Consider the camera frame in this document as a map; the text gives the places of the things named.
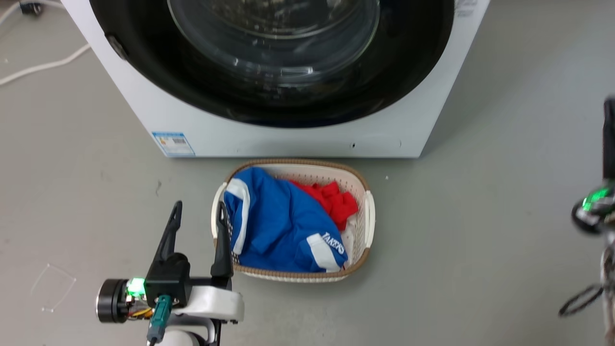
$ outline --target gray floor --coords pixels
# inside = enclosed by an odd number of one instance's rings
[[[613,18],[610,0],[493,1],[424,156],[342,160],[376,197],[365,268],[316,286],[237,275],[246,316],[223,345],[600,345],[599,306],[557,310],[598,279],[601,243],[569,211],[600,183]],[[0,76],[83,43],[61,11],[16,16]],[[95,319],[98,288],[146,273],[177,199],[177,248],[206,275],[208,209],[242,161],[163,157],[91,52],[0,87],[0,343],[144,344],[145,324]],[[52,267],[31,295],[47,264],[77,279],[54,312],[71,280]]]

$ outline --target tape mark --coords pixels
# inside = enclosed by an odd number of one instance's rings
[[[54,265],[52,265],[50,263],[47,263],[47,266],[45,267],[45,269],[42,270],[42,272],[39,274],[39,276],[36,278],[36,281],[32,285],[32,288],[30,289],[30,296],[32,296],[34,294],[34,290],[36,289],[36,286],[39,284],[39,282],[41,281],[41,279],[43,278],[43,276],[45,275],[45,273],[48,270],[54,270],[56,273],[59,273],[59,274],[65,276],[65,277],[67,277],[69,280],[71,280],[68,288],[66,289],[66,292],[64,292],[64,294],[62,295],[60,300],[58,300],[58,302],[53,307],[43,306],[41,308],[41,311],[43,311],[43,312],[54,312],[54,310],[58,306],[60,306],[60,304],[64,301],[64,299],[66,299],[66,297],[68,296],[68,293],[71,291],[71,289],[75,285],[75,282],[77,281],[77,278],[75,278],[73,275],[70,275],[66,270],[64,270],[64,269],[62,269],[60,267],[56,267],[56,266],[54,266]]]

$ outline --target washing machine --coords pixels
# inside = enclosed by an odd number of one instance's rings
[[[166,156],[415,158],[489,0],[62,0]]]

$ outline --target teal connector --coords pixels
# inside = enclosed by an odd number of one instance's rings
[[[154,315],[149,320],[148,342],[150,346],[162,341],[164,330],[167,327],[173,300],[170,296],[160,296],[154,308]]]

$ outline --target white cable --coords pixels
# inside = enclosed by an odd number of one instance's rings
[[[51,1],[51,0],[28,0],[28,1],[18,1],[14,4],[12,4],[2,15],[0,15],[0,25],[2,25],[2,23],[4,23],[7,18],[10,17],[10,15],[13,14],[13,12],[17,11],[20,8],[20,4],[43,4],[43,5],[47,5],[47,6],[51,6],[51,7],[55,7],[58,9],[65,9],[64,5],[60,2],[57,1]]]
[[[2,23],[4,23],[6,19],[9,18],[10,15],[12,15],[18,8],[19,2],[16,2],[15,4],[12,4],[2,15],[0,15],[0,25],[2,25]]]
[[[43,4],[51,7],[56,7],[58,9],[65,9],[64,5],[58,1],[51,0],[31,0],[31,1],[20,1],[22,4]]]
[[[66,59],[62,59],[56,62],[50,62],[50,63],[44,63],[42,65],[38,65],[38,66],[33,66],[30,68],[27,68],[25,70],[19,71],[17,73],[14,73],[8,77],[2,78],[0,79],[0,86],[3,86],[5,84],[7,84],[8,82],[12,82],[14,80],[16,80],[17,78],[21,78],[23,76],[26,76],[30,73],[34,73],[34,72],[38,72],[38,71],[42,71],[42,70],[47,70],[49,68],[54,68],[54,67],[59,67],[62,65],[66,65],[69,62],[72,62],[73,60],[77,59],[81,54],[83,54],[84,52],[86,52],[88,49],[90,49],[90,44],[86,44],[85,46],[79,48],[75,53],[72,53],[68,58]]]
[[[60,4],[59,2],[51,1],[51,0],[22,1],[22,4],[29,4],[29,3],[32,3],[32,2],[36,2],[36,3],[39,3],[39,4],[56,7],[56,8],[59,8],[59,9],[64,9],[64,5]],[[16,2],[12,6],[10,6],[9,9],[2,14],[2,16],[0,16],[0,25],[6,20],[6,18],[8,18],[13,12],[15,12],[19,8],[19,4],[20,4],[19,2]],[[5,85],[5,84],[7,84],[9,82],[12,82],[12,81],[16,80],[17,78],[21,78],[23,76],[26,76],[26,75],[34,73],[34,72],[38,72],[38,71],[42,71],[42,70],[47,70],[49,68],[54,68],[54,67],[59,67],[59,66],[66,65],[67,63],[70,63],[73,60],[77,59],[81,54],[86,52],[88,49],[90,49],[90,45],[86,44],[85,46],[79,48],[75,53],[72,53],[66,59],[62,59],[62,60],[59,60],[59,61],[56,61],[56,62],[44,63],[44,64],[38,65],[38,66],[33,66],[33,67],[27,68],[25,70],[19,71],[17,73],[14,73],[14,74],[12,74],[12,75],[10,75],[8,77],[2,78],[2,79],[0,79],[0,86],[3,86],[3,85]]]

